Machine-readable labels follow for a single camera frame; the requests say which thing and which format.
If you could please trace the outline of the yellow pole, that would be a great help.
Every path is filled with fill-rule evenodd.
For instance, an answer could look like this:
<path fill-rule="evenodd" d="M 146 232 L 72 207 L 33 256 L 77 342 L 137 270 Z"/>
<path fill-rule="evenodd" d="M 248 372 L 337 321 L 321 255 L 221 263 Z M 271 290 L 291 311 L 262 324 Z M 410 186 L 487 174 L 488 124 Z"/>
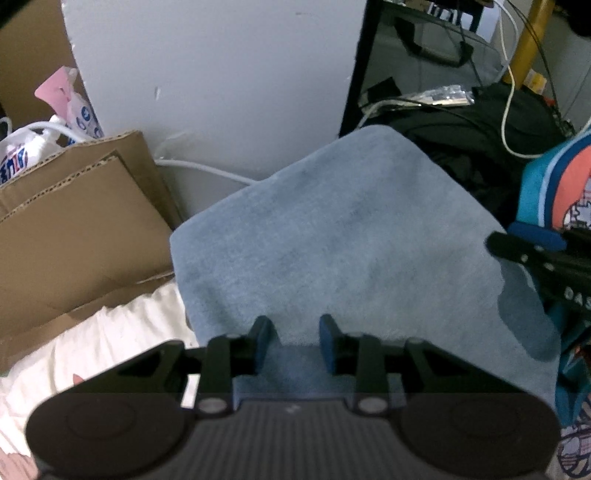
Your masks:
<path fill-rule="evenodd" d="M 545 58 L 542 40 L 554 13 L 556 2 L 553 0 L 534 0 L 531 2 L 527 14 L 523 13 L 511 1 L 508 1 L 508 4 L 523 23 L 523 30 L 510 61 L 515 88 L 519 90 L 524 84 L 536 57 L 540 55 Z"/>

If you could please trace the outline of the brown cardboard box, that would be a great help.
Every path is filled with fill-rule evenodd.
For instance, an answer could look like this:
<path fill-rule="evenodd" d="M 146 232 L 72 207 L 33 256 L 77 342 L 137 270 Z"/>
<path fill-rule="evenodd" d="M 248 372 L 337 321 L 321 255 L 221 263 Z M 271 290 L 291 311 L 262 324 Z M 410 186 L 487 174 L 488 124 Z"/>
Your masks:
<path fill-rule="evenodd" d="M 68 146 L 1 187 L 1 369 L 172 275 L 181 223 L 143 134 Z"/>

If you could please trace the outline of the colourful blue orange garment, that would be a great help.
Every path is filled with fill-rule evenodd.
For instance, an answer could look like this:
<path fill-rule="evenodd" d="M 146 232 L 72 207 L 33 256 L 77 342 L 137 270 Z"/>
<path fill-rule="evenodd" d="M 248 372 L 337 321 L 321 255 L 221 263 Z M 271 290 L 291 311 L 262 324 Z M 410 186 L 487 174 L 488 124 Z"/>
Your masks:
<path fill-rule="evenodd" d="M 552 148 L 523 171 L 510 234 L 534 243 L 561 305 L 556 410 L 562 426 L 551 472 L 590 477 L 590 132 Z"/>

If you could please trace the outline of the pink white package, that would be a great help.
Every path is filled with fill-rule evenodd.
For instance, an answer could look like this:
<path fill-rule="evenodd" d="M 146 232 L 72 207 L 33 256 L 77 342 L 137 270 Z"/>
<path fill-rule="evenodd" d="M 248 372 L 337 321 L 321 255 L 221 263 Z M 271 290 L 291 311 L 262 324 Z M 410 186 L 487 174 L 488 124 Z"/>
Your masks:
<path fill-rule="evenodd" d="M 34 96 L 45 102 L 57 117 L 57 122 L 76 134 L 91 139 L 104 136 L 90 103 L 75 90 L 76 68 L 62 66 L 41 83 Z"/>

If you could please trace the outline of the light blue denim shorts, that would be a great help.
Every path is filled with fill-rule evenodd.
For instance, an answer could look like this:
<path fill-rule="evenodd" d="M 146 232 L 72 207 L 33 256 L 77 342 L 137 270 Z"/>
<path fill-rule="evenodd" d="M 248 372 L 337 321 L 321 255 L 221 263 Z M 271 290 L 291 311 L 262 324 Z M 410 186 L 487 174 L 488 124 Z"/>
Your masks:
<path fill-rule="evenodd" d="M 276 334 L 238 399 L 334 397 L 318 322 L 400 344 L 419 337 L 526 390 L 555 397 L 560 335 L 521 266 L 493 257 L 497 220 L 410 140 L 353 132 L 185 221 L 170 238 L 200 344 Z"/>

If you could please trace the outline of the white plastic shopping bag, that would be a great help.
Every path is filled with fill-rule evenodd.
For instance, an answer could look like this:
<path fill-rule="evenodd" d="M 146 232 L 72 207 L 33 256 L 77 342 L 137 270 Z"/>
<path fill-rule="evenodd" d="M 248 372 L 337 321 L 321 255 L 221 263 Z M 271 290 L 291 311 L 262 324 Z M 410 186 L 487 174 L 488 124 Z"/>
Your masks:
<path fill-rule="evenodd" d="M 68 127 L 63 119 L 53 115 L 49 121 L 33 122 L 8 134 L 1 141 L 1 184 L 5 184 L 63 150 L 58 143 L 66 137 L 74 143 L 91 138 Z"/>

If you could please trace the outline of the white patterned bed sheet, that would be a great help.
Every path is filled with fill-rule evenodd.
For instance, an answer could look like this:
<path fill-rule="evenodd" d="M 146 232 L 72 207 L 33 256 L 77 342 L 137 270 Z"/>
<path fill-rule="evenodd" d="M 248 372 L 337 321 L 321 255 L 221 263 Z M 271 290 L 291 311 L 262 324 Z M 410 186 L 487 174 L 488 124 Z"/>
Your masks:
<path fill-rule="evenodd" d="M 167 340 L 197 347 L 176 282 L 94 315 L 1 375 L 1 477 L 35 479 L 25 425 L 37 405 Z"/>

